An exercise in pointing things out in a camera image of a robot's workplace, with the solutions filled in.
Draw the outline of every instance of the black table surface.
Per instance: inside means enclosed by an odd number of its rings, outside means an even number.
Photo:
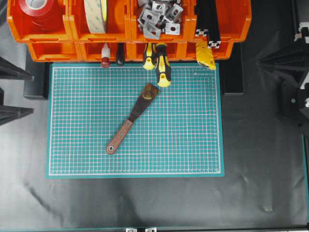
[[[6,4],[0,0],[0,56],[24,68],[26,46],[11,36]],[[290,3],[253,0],[252,8],[245,94],[222,97],[224,177],[47,180],[48,102],[23,98],[22,81],[0,80],[4,104],[35,109],[0,127],[0,230],[305,225],[301,135],[280,117],[279,78],[256,68],[293,41]]]

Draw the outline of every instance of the black and yellow handle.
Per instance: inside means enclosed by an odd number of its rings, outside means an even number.
[[[167,45],[165,43],[158,43],[156,45],[156,50],[158,56],[157,67],[155,70],[157,82],[160,87],[168,87],[172,81],[172,69],[169,65]]]
[[[152,70],[156,66],[155,44],[147,43],[143,54],[143,66],[146,70]]]

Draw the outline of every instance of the yellow utility knife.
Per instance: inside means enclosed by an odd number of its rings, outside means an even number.
[[[169,65],[169,59],[167,55],[167,45],[165,43],[158,43],[156,45],[157,51],[157,67],[156,77],[160,87],[168,87],[172,81],[171,79],[171,67]]]
[[[154,43],[147,43],[143,54],[143,66],[146,70],[156,67],[156,51]]]
[[[206,41],[196,43],[197,62],[200,65],[206,66],[210,70],[216,70],[216,64],[212,55],[211,48],[208,48]]]

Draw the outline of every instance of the orange storage bin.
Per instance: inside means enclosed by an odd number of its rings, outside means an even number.
[[[81,61],[82,54],[77,43],[29,43],[33,61]]]
[[[68,42],[72,41],[68,11],[68,0],[58,0],[62,11],[62,25],[52,32],[40,30],[29,15],[20,8],[18,0],[8,0],[7,21],[15,40],[19,43]]]
[[[108,4],[108,33],[91,34],[86,21],[84,0],[69,0],[69,21],[75,41],[130,41],[130,0],[109,0]]]
[[[233,42],[222,41],[219,49],[212,49],[212,54],[215,60],[228,59],[231,56]],[[181,60],[196,60],[196,43],[185,43],[182,50]]]
[[[251,0],[216,0],[216,3],[221,40],[232,42],[244,41],[252,19]],[[190,42],[206,40],[206,37],[195,36],[197,27],[196,5],[197,0],[191,0]]]
[[[83,61],[87,62],[99,62],[101,61],[101,51],[104,46],[104,42],[100,43],[80,43],[81,53]],[[109,43],[111,50],[111,61],[116,61],[116,53],[118,43]],[[131,43],[125,43],[125,55],[126,61],[131,61]]]
[[[169,61],[181,60],[183,47],[186,43],[167,43],[167,53]],[[132,43],[132,60],[133,61],[143,61],[143,53],[146,44],[144,43]]]
[[[182,0],[182,22],[180,35],[166,35],[161,34],[160,42],[171,42],[171,43],[184,43],[189,39],[190,26],[191,26],[191,0]],[[138,0],[131,0],[131,40],[134,43],[145,43],[145,42],[159,42],[158,40],[151,40],[144,38],[143,32],[139,29],[138,21],[140,8],[138,6]]]

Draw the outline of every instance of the cutting mat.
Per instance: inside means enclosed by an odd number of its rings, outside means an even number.
[[[50,72],[48,178],[223,176],[218,71],[172,64],[115,155],[105,146],[129,116],[154,71],[141,64],[55,63]]]

